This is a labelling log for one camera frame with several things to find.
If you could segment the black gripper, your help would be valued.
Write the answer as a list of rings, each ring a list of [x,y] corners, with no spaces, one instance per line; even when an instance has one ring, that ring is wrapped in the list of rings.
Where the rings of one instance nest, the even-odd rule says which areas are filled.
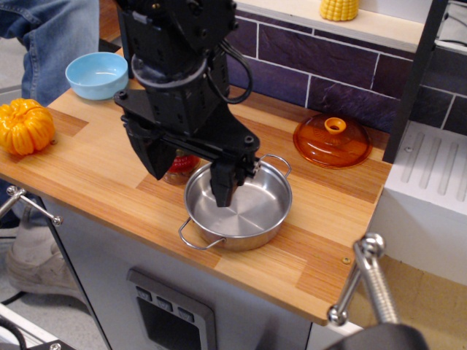
[[[227,54],[178,55],[157,62],[133,55],[131,70],[140,90],[121,90],[115,103],[123,126],[147,171],[163,178],[181,149],[212,162],[211,188],[217,207],[229,207],[238,186],[258,169],[259,138],[231,113]]]

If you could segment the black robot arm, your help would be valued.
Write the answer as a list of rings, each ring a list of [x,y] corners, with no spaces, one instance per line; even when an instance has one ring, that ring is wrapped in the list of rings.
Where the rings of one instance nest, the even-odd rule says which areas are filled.
[[[129,141],[145,168],[161,179],[176,153],[211,163],[219,207],[258,169],[259,138],[231,113],[228,58],[245,64],[227,36],[238,27],[234,1],[119,1],[123,52],[138,90],[122,90]]]

